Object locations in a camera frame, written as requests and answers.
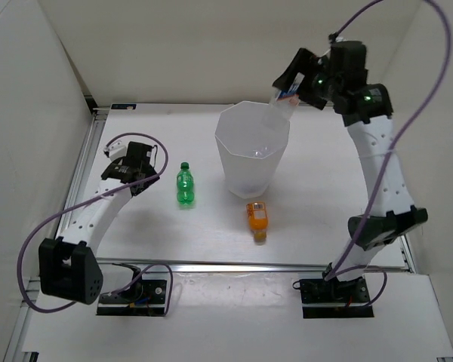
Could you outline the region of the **clear bottle white orange label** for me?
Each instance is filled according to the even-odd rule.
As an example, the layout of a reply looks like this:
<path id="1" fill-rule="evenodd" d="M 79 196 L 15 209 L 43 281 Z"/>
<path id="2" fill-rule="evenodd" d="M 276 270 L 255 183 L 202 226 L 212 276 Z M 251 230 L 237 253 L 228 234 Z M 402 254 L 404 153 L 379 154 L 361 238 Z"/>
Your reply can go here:
<path id="1" fill-rule="evenodd" d="M 287 91 L 275 89 L 261 119 L 263 126 L 271 130 L 279 130 L 290 121 L 290 118 L 300 103 L 297 89 L 303 79 L 304 76 L 298 73 Z"/>

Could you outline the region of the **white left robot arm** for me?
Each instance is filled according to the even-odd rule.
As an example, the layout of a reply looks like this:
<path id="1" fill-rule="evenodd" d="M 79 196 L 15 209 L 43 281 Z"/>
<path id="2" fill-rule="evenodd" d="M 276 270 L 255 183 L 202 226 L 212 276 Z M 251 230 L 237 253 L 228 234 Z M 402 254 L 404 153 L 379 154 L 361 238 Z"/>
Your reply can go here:
<path id="1" fill-rule="evenodd" d="M 99 296 L 103 273 L 95 253 L 119 211 L 158 179 L 151 165 L 155 146 L 116 143 L 106 155 L 110 164 L 100 176 L 94 196 L 100 199 L 81 207 L 69 227 L 39 246 L 42 292 L 90 305 Z"/>

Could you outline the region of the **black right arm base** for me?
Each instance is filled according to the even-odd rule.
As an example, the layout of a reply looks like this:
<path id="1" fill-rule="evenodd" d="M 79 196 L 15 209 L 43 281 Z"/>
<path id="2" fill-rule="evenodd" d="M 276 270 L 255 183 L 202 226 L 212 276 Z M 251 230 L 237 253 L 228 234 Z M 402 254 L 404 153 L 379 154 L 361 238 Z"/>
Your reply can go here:
<path id="1" fill-rule="evenodd" d="M 364 277 L 354 281 L 300 279 L 292 287 L 300 292 L 303 319 L 374 317 Z"/>

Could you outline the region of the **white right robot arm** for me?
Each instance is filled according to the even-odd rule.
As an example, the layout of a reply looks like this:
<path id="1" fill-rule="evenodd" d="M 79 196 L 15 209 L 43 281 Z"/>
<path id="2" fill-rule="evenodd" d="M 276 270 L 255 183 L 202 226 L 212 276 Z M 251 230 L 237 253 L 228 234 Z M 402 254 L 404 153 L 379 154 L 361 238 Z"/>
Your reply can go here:
<path id="1" fill-rule="evenodd" d="M 337 41 L 318 57 L 301 48 L 274 81 L 273 100 L 243 101 L 221 112 L 215 139 L 223 181 L 218 186 L 211 149 L 193 140 L 188 121 L 175 139 L 175 155 L 191 155 L 202 173 L 199 209 L 192 213 L 156 211 L 146 228 L 146 243 L 156 259 L 241 259 L 246 233 L 233 213 L 233 198 L 249 200 L 250 233 L 267 244 L 273 260 L 297 261 L 303 250 L 324 247 L 333 234 L 329 215 L 343 206 L 367 201 L 365 212 L 348 221 L 349 239 L 327 270 L 325 295 L 340 302 L 352 290 L 374 256 L 400 235 L 426 222 L 427 211 L 415 206 L 394 146 L 393 109 L 387 89 L 369 84 L 366 46 Z M 342 118 L 359 158 L 366 194 L 359 178 L 335 174 L 326 166 L 331 155 L 349 153 L 327 140 L 315 121 L 306 131 L 291 125 L 299 103 L 324 109 L 331 103 Z"/>

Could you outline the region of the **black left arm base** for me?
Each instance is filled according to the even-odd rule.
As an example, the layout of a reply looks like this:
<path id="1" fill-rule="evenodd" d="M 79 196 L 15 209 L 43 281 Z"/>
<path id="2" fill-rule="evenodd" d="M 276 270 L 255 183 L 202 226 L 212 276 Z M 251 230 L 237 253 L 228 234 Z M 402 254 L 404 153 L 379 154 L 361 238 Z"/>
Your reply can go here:
<path id="1" fill-rule="evenodd" d="M 114 317 L 164 317 L 168 289 L 166 279 L 141 278 L 118 293 L 103 293 L 98 299 L 96 315 Z"/>

